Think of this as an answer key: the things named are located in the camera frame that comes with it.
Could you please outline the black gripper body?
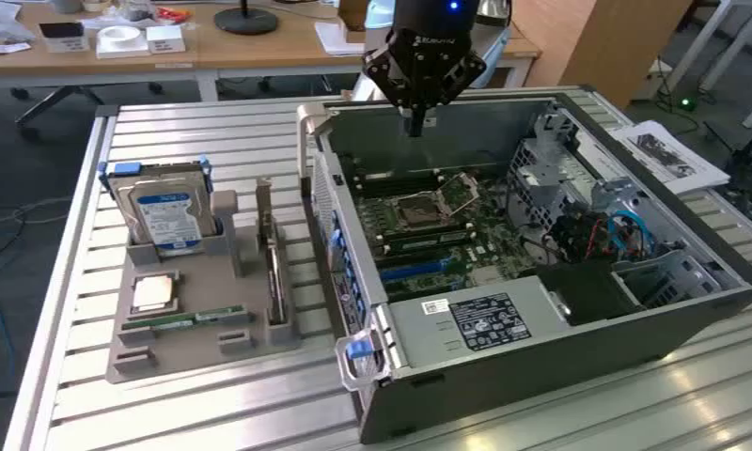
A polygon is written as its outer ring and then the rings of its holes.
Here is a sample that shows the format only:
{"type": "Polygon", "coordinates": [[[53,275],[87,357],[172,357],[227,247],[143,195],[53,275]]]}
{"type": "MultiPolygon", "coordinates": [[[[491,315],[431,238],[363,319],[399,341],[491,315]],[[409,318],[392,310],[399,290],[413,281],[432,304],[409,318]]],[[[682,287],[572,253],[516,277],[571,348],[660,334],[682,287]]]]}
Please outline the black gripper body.
{"type": "Polygon", "coordinates": [[[473,1],[397,1],[389,35],[405,35],[415,56],[413,80],[417,92],[417,63],[439,54],[472,51],[473,1]]]}

